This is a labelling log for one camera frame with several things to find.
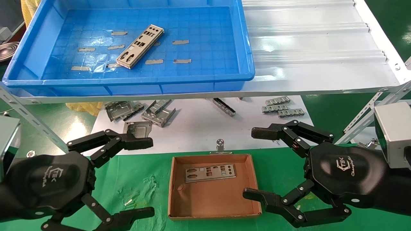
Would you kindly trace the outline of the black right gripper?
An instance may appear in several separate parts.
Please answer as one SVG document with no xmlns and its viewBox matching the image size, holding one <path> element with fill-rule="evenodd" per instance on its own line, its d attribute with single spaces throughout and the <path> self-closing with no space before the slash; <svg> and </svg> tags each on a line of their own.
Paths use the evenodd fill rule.
<svg viewBox="0 0 411 231">
<path fill-rule="evenodd" d="M 387 173 L 387 163 L 377 150 L 357 146 L 331 144 L 334 135 L 309 124 L 292 120 L 254 127 L 251 137 L 261 140 L 282 140 L 301 158 L 307 158 L 309 178 L 286 196 L 245 188 L 243 198 L 258 201 L 268 213 L 278 214 L 293 227 L 310 227 L 342 222 L 351 215 L 352 206 L 375 206 L 378 188 Z M 304 139 L 319 144 L 310 150 Z M 316 195 L 328 209 L 302 212 L 294 205 L 308 193 Z"/>
</svg>

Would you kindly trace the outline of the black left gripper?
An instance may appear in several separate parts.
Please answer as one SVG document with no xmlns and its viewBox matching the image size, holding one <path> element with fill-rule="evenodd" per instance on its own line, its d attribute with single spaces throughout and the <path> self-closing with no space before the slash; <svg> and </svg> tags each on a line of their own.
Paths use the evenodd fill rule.
<svg viewBox="0 0 411 231">
<path fill-rule="evenodd" d="M 121 150 L 153 147 L 150 137 L 136 138 L 131 133 L 104 130 L 69 141 L 65 155 L 39 155 L 15 159 L 6 174 L 6 219 L 39 219 L 52 216 L 42 225 L 43 231 L 80 231 L 62 225 L 84 205 L 101 219 L 94 231 L 129 231 L 138 219 L 155 215 L 153 207 L 125 210 L 110 215 L 90 194 L 100 168 Z M 91 161 L 83 153 L 99 148 Z"/>
</svg>

